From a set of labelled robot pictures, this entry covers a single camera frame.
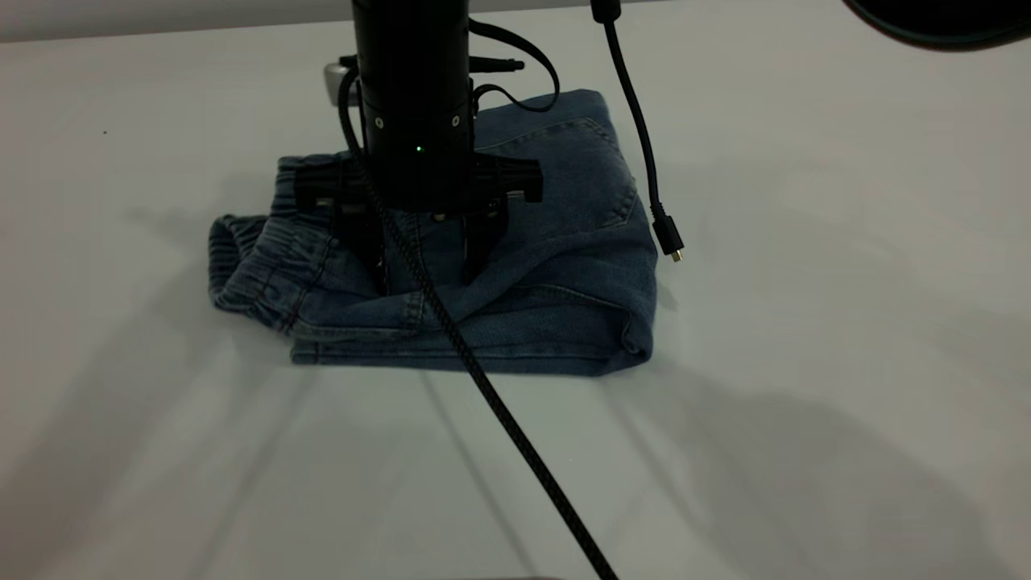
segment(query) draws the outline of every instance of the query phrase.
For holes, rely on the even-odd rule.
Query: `white table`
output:
[[[603,92],[643,175],[589,9],[480,18]],[[687,243],[657,352],[494,380],[622,577],[1031,578],[1031,42],[920,52],[831,0],[619,25]],[[0,45],[0,578],[593,577],[468,378],[293,368],[207,303],[211,219],[342,148],[353,48]]]

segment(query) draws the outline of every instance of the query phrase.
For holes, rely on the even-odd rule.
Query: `black wire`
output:
[[[524,53],[533,57],[537,62],[544,65],[547,69],[547,73],[552,75],[552,82],[555,83],[555,93],[552,95],[552,101],[544,106],[531,106],[528,104],[523,104],[516,97],[511,96],[508,91],[505,91],[497,84],[481,84],[472,92],[472,100],[479,101],[479,97],[492,91],[497,91],[502,95],[508,97],[516,106],[529,110],[531,112],[547,112],[552,110],[555,103],[559,100],[559,93],[562,92],[559,83],[559,73],[555,70],[555,66],[552,65],[552,61],[547,59],[547,55],[540,50],[537,46],[530,42],[526,38],[523,38],[514,32],[499,28],[491,24],[484,24],[481,22],[476,22],[469,19],[469,32],[475,34],[476,36],[483,36],[484,38],[490,38],[492,40],[497,40],[498,42],[504,42],[509,46],[514,46]]]
[[[358,77],[358,69],[352,68],[347,70],[344,75],[343,80],[340,82],[339,95],[346,96],[347,92],[351,90],[351,84]],[[388,235],[390,235],[391,240],[397,245],[398,251],[401,254],[401,259],[404,261],[404,265],[408,268],[411,276],[415,279],[419,284],[420,289],[422,289],[423,296],[426,298],[426,302],[430,305],[430,310],[437,317],[440,322],[440,328],[443,330],[444,335],[451,340],[452,345],[455,347],[455,351],[458,353],[459,359],[462,360],[462,364],[465,365],[466,370],[469,372],[469,376],[472,377],[476,387],[479,388],[479,393],[484,396],[487,401],[487,405],[490,406],[491,411],[494,411],[495,417],[498,418],[498,422],[504,428],[505,433],[511,439],[516,448],[519,449],[521,455],[526,460],[527,466],[533,472],[533,475],[537,476],[537,481],[540,482],[541,487],[547,493],[547,497],[552,500],[552,504],[555,505],[555,509],[558,510],[559,515],[566,522],[566,526],[569,527],[569,532],[572,533],[573,538],[576,539],[576,543],[579,544],[581,550],[584,550],[584,555],[587,556],[588,561],[594,568],[594,571],[598,574],[601,580],[619,580],[616,573],[612,572],[611,567],[608,565],[608,560],[605,559],[605,555],[598,548],[595,543],[594,538],[591,537],[591,533],[588,532],[587,526],[580,520],[579,515],[576,510],[573,509],[572,504],[569,503],[569,499],[559,487],[559,483],[552,476],[552,472],[548,471],[547,466],[544,465],[544,460],[540,458],[537,454],[537,450],[533,448],[533,444],[527,439],[526,434],[520,428],[519,423],[516,422],[516,418],[505,407],[503,401],[498,396],[498,393],[494,389],[494,385],[491,384],[490,379],[487,378],[487,374],[484,372],[483,368],[479,366],[479,362],[476,361],[475,355],[472,353],[472,349],[466,344],[465,339],[462,337],[462,333],[459,332],[458,326],[452,319],[451,315],[447,313],[447,309],[444,308],[443,303],[440,302],[440,297],[437,296],[436,288],[433,286],[433,280],[430,278],[430,274],[426,271],[426,267],[423,265],[422,260],[415,253],[415,250],[411,246],[411,242],[408,241],[401,228],[397,225],[394,216],[391,215],[387,210],[387,205],[384,202],[383,197],[376,187],[372,184],[372,180],[369,177],[370,171],[368,168],[368,160],[365,158],[365,152],[358,146],[358,137],[355,135],[355,128],[351,124],[351,114],[347,111],[347,101],[345,98],[338,99],[338,111],[340,116],[340,126],[343,129],[343,136],[347,140],[347,147],[351,149],[352,155],[358,161],[358,166],[362,173],[362,186],[365,189],[365,193],[368,195],[371,201],[372,208],[379,215],[379,219],[384,224],[384,229],[387,230]]]
[[[637,93],[630,82],[630,73],[627,71],[627,63],[623,60],[623,49],[620,48],[620,38],[616,35],[616,23],[605,23],[605,37],[608,38],[608,49],[612,53],[612,62],[616,63],[616,73],[620,75],[620,84],[627,95],[627,102],[630,103],[630,112],[634,115],[634,124],[637,125],[637,135],[641,139],[641,148],[644,150],[644,169],[647,172],[647,198],[652,205],[652,214],[656,217],[665,214],[662,202],[659,200],[659,176],[655,170],[655,155],[652,152],[652,139],[647,135],[647,125],[644,124],[644,113],[641,111],[641,103],[637,101]]]

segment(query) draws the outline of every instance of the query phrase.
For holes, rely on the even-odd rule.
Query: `jeans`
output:
[[[457,220],[395,217],[484,369],[598,376],[646,362],[657,252],[601,95],[564,93],[545,113],[484,110],[476,145],[537,159],[544,174],[543,203],[509,201],[508,233],[483,273],[462,282]],[[298,365],[463,369],[389,240],[384,297],[330,235],[329,209],[298,210],[297,169],[331,159],[282,158],[268,215],[214,221],[211,303],[293,338]]]

